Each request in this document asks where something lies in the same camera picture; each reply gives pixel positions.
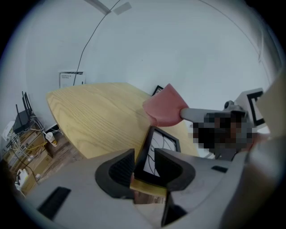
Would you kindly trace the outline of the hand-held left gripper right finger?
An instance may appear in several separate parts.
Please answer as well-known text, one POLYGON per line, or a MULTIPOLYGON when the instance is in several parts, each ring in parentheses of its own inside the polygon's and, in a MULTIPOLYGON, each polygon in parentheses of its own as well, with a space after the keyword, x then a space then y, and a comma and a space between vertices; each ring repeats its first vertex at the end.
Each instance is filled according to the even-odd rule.
POLYGON ((195 168, 189 163, 156 148, 155 168, 168 192, 184 190, 195 178, 195 168))

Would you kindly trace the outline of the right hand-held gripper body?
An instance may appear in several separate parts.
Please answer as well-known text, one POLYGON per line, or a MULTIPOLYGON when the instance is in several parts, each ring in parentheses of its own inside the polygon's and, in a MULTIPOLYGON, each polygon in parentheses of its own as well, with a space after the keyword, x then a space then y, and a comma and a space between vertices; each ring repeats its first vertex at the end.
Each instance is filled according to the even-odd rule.
POLYGON ((257 101, 263 95, 263 89, 257 88, 241 92, 234 101, 224 104, 224 111, 230 113, 231 128, 238 133, 252 132, 264 134, 265 120, 257 108, 257 101))

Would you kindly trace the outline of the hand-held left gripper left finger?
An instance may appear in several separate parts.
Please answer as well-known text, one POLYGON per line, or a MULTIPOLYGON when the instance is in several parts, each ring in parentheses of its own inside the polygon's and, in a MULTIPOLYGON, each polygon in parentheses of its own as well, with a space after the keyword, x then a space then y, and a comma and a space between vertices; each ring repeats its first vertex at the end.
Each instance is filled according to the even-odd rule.
POLYGON ((110 197, 133 199, 130 189, 131 177, 135 169, 135 150, 133 148, 115 152, 114 156, 98 166, 95 180, 98 186, 110 197))

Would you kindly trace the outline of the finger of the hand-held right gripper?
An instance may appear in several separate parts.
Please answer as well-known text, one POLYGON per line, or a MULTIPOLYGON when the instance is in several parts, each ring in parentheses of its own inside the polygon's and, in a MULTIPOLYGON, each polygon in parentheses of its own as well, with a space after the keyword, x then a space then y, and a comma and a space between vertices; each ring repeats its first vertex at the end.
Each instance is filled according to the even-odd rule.
POLYGON ((224 111, 219 110, 183 108, 180 111, 180 117, 193 123, 210 123, 210 114, 223 112, 224 111))

